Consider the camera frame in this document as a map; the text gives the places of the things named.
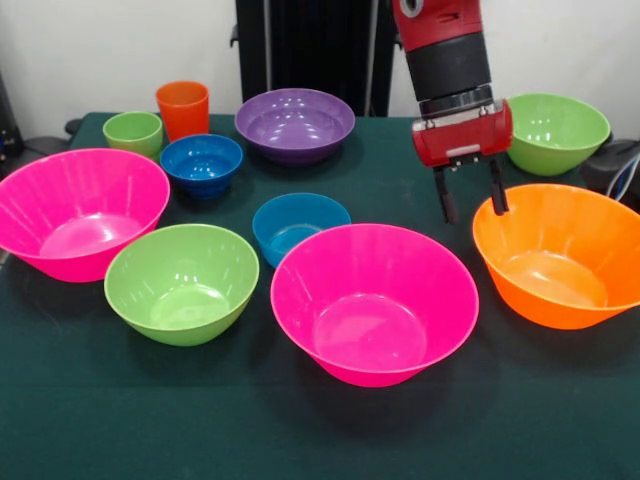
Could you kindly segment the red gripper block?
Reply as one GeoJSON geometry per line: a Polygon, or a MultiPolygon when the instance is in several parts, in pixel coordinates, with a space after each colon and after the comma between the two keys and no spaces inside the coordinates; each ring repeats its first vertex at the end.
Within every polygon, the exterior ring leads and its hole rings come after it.
{"type": "MultiPolygon", "coordinates": [[[[505,99],[470,110],[432,119],[417,119],[411,127],[413,145],[421,162],[434,169],[436,189],[448,224],[458,222],[458,213],[445,179],[445,167],[459,166],[461,158],[489,157],[507,151],[513,140],[513,117],[505,99]]],[[[500,162],[489,161],[494,213],[509,211],[500,162]]]]}

